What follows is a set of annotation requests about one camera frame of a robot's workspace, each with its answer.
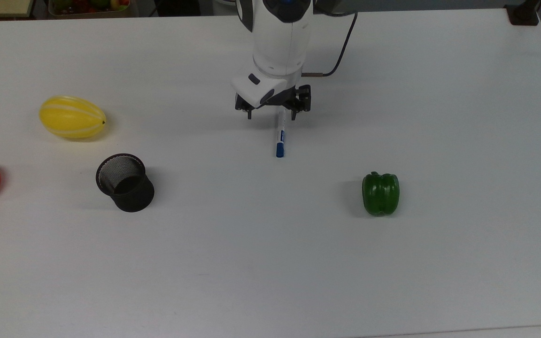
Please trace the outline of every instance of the fruit basket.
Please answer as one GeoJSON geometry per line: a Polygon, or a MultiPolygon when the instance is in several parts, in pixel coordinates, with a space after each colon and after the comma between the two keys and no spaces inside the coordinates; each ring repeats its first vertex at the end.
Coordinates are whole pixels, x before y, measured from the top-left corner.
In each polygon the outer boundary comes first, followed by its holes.
{"type": "Polygon", "coordinates": [[[49,0],[49,14],[56,19],[138,16],[135,0],[49,0]]]}

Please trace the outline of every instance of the floor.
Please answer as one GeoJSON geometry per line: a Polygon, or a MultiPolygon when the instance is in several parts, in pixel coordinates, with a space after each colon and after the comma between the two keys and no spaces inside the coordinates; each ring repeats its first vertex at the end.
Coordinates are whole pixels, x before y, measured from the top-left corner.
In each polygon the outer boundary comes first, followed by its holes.
{"type": "MultiPolygon", "coordinates": [[[[136,0],[139,9],[139,16],[148,16],[155,9],[153,0],[136,0]]],[[[444,0],[401,0],[386,1],[386,0],[327,0],[333,3],[333,8],[336,10],[344,10],[350,7],[361,9],[364,11],[387,11],[387,10],[402,10],[402,9],[451,9],[451,8],[502,8],[504,3],[516,4],[518,0],[466,0],[466,1],[444,1],[444,0]]],[[[230,8],[222,4],[215,3],[215,0],[199,0],[200,11],[202,15],[214,15],[216,12],[222,14],[230,13],[230,8]]],[[[35,8],[33,14],[37,19],[48,19],[47,6],[43,0],[35,0],[35,8]]]]}

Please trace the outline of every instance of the blue marker cap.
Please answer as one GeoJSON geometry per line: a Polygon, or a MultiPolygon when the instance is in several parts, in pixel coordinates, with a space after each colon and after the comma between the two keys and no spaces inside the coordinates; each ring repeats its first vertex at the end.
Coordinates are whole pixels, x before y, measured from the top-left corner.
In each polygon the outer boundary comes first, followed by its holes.
{"type": "Polygon", "coordinates": [[[284,144],[283,143],[277,143],[277,157],[283,157],[284,153],[284,144]]]}

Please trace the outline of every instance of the white table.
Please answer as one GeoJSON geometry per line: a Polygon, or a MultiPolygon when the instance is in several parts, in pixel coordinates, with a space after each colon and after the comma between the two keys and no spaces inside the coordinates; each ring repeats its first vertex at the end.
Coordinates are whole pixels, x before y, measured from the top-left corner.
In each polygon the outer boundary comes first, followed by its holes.
{"type": "MultiPolygon", "coordinates": [[[[305,71],[349,19],[315,16],[305,71]]],[[[234,111],[235,17],[0,22],[0,337],[345,338],[541,325],[541,25],[503,9],[363,13],[313,111],[234,111]],[[90,141],[39,123],[79,96],[90,141]],[[99,163],[156,186],[126,214],[99,163]],[[393,216],[360,185],[395,173],[393,216]]]]}

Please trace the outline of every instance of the black stand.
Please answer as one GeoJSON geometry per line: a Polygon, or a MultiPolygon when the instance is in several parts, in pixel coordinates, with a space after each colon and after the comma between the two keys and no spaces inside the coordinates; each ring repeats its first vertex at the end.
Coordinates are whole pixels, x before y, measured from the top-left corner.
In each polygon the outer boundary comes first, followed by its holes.
{"type": "Polygon", "coordinates": [[[519,6],[506,5],[509,13],[509,21],[515,26],[537,26],[540,20],[537,18],[535,6],[540,0],[526,0],[519,6]]]}

